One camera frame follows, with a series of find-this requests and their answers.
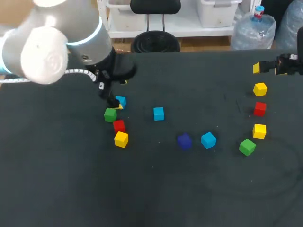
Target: bottle cap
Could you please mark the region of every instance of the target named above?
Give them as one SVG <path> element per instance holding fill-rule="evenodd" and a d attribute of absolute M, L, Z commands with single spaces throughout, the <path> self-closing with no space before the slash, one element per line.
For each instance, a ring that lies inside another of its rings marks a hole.
<path fill-rule="evenodd" d="M 255 8 L 255 17 L 256 18 L 262 18 L 263 14 L 264 14 L 264 6 L 256 6 Z"/>

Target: cable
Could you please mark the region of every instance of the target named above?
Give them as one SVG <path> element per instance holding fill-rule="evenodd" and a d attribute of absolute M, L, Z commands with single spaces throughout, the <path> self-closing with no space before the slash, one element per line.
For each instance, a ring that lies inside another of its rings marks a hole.
<path fill-rule="evenodd" d="M 64 72 L 64 74 L 72 74 L 72 73 L 81 73 L 88 75 L 93 82 L 97 80 L 97 76 L 95 74 L 84 69 L 71 69 L 71 70 L 66 70 Z M 27 82 L 31 82 L 31 81 L 26 78 L 0 79 L 0 84 L 14 84 L 14 83 L 27 83 Z"/>

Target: white storage box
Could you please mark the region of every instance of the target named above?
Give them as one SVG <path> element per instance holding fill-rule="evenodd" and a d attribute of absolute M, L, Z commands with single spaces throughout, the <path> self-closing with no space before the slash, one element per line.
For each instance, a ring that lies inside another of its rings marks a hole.
<path fill-rule="evenodd" d="M 202 27 L 229 27 L 242 0 L 197 0 Z"/>
<path fill-rule="evenodd" d="M 111 26 L 114 25 L 117 31 L 146 31 L 146 15 L 133 13 L 129 4 L 121 5 L 121 0 L 116 0 L 116 3 L 116 5 L 110 4 L 107 0 Z"/>

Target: black chair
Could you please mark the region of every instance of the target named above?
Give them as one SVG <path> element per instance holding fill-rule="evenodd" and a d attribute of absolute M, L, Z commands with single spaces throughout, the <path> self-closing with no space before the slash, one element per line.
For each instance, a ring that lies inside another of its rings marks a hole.
<path fill-rule="evenodd" d="M 136 14 L 147 15 L 147 32 L 135 38 L 131 45 L 132 52 L 180 52 L 179 41 L 165 32 L 164 25 L 164 14 L 178 13 L 181 9 L 180 0 L 131 0 L 131 9 Z M 163 31 L 149 31 L 149 14 L 162 15 Z"/>

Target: cyan cube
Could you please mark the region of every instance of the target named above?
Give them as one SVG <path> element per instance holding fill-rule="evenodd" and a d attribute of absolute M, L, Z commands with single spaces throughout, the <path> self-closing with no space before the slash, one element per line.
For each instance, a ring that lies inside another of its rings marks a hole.
<path fill-rule="evenodd" d="M 217 139 L 211 132 L 201 137 L 201 143 L 206 149 L 212 148 L 214 145 L 216 145 L 216 142 Z"/>
<path fill-rule="evenodd" d="M 164 109 L 163 109 L 163 107 L 155 107 L 153 109 L 153 119 L 155 121 L 164 121 Z"/>
<path fill-rule="evenodd" d="M 188 150 L 193 146 L 193 140 L 186 133 L 184 133 L 182 136 L 178 136 L 177 141 L 183 150 Z"/>
<path fill-rule="evenodd" d="M 116 96 L 116 99 L 119 100 L 120 104 L 122 105 L 123 108 L 126 106 L 126 98 L 122 96 Z"/>

